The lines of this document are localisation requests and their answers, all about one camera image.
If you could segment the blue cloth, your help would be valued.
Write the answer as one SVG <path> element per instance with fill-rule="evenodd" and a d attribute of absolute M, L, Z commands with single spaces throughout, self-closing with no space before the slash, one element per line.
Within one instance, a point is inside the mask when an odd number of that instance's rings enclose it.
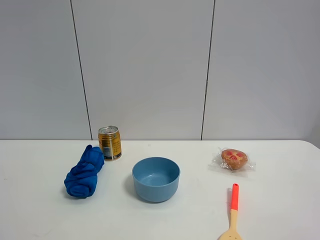
<path fill-rule="evenodd" d="M 66 192 L 75 198 L 91 197 L 96 190 L 98 173 L 105 164 L 104 155 L 98 146 L 88 145 L 79 162 L 64 180 Z"/>

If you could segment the gold drink can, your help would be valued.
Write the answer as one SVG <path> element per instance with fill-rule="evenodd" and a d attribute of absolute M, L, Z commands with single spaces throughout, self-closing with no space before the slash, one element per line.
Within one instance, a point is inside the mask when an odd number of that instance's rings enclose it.
<path fill-rule="evenodd" d="M 122 156 L 121 136 L 118 127 L 109 125 L 98 130 L 98 142 L 105 161 L 114 161 Z"/>

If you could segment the blue plastic bowl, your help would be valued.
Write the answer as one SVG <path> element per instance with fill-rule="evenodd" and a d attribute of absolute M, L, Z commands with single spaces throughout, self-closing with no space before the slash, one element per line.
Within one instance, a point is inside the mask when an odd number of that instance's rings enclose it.
<path fill-rule="evenodd" d="M 162 203 L 177 191 L 180 167 L 165 157 L 148 157 L 137 162 L 132 168 L 133 185 L 142 200 Z"/>

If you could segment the wrapped pastry bun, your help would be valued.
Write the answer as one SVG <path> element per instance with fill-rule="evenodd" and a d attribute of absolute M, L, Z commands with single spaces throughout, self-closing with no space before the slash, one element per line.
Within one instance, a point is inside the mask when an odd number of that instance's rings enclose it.
<path fill-rule="evenodd" d="M 228 170 L 233 173 L 254 171 L 256 164 L 249 155 L 234 148 L 220 148 L 209 164 L 213 169 Z"/>

